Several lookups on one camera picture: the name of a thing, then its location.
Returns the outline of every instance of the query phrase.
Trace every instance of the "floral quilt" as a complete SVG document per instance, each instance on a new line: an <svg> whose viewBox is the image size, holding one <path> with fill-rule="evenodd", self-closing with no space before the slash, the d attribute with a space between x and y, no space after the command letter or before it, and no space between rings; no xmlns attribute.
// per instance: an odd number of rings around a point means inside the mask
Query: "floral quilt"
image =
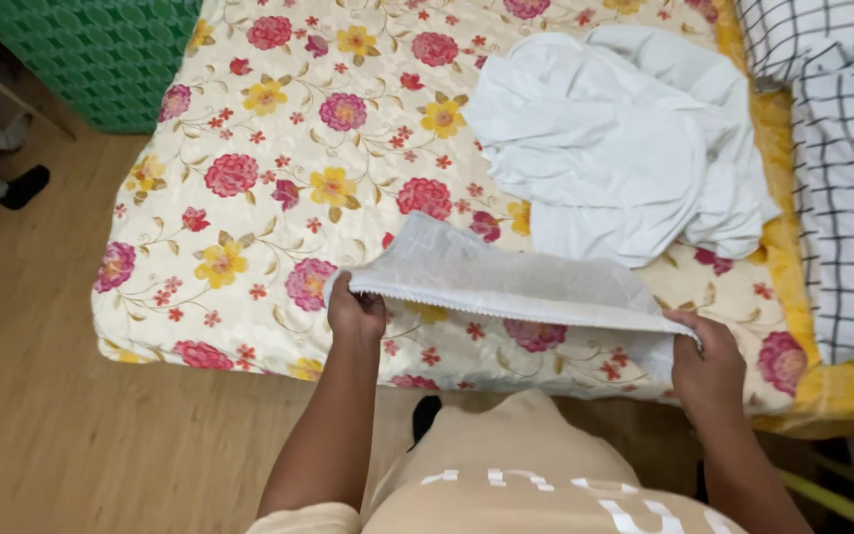
<svg viewBox="0 0 854 534"><path fill-rule="evenodd" d="M154 138L118 194L92 304L132 363L318 379L322 288L421 211L530 250L529 204L497 190L460 113L490 54L537 31L675 31L716 49L710 0L205 0ZM766 263L673 245L639 270L662 307L727 323L754 413L784 411L806 356ZM587 329L389 301L384 385L676 403Z"/></svg>

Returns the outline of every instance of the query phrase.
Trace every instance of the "black sock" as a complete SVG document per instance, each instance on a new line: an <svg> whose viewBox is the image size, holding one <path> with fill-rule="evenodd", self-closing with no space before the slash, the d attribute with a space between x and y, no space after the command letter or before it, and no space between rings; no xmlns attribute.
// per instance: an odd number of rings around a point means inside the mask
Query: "black sock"
<svg viewBox="0 0 854 534"><path fill-rule="evenodd" d="M48 185L48 169L36 166L22 176L8 183L6 196L0 199L0 204L10 210L22 209L29 200Z"/></svg>
<svg viewBox="0 0 854 534"><path fill-rule="evenodd" d="M412 424L412 428L414 429L414 445L411 448L420 443L424 434L433 426L433 418L436 417L436 413L440 411L442 406L440 397L430 395L422 398L418 406L414 408Z"/></svg>

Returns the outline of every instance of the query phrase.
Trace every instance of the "hand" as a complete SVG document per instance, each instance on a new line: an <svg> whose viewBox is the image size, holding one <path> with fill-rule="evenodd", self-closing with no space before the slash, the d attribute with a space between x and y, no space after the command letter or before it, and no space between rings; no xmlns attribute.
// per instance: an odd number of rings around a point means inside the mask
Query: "hand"
<svg viewBox="0 0 854 534"><path fill-rule="evenodd" d="M726 326L689 311L664 310L664 316L693 330L704 346L701 353L693 338L674 338L671 381L691 423L699 431L701 427L746 423L743 380L747 362L733 334Z"/></svg>
<svg viewBox="0 0 854 534"><path fill-rule="evenodd" d="M342 272L335 280L328 299L328 324L336 340L361 343L380 353L381 338L387 326L384 299L380 295L354 295L348 290L351 273Z"/></svg>

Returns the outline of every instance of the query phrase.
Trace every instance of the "green textured surface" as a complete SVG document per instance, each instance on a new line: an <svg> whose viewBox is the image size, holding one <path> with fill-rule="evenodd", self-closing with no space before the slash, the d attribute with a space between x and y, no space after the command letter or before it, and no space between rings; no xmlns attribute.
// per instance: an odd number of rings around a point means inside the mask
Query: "green textured surface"
<svg viewBox="0 0 854 534"><path fill-rule="evenodd" d="M0 41L89 124L151 133L200 0L0 0Z"/></svg>

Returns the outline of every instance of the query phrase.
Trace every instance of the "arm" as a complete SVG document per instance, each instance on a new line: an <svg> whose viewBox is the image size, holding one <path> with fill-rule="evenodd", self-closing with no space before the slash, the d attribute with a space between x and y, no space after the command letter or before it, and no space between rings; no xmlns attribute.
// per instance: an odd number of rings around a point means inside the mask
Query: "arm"
<svg viewBox="0 0 854 534"><path fill-rule="evenodd" d="M666 310L694 330L675 338L675 393L704 445L704 478L711 505L751 534L812 533L743 413L747 363L726 326L694 313Z"/></svg>
<svg viewBox="0 0 854 534"><path fill-rule="evenodd" d="M335 280L328 304L333 342L322 378L282 446L258 517L311 504L361 509L371 456L375 384L384 335L384 300L355 297L351 273Z"/></svg>

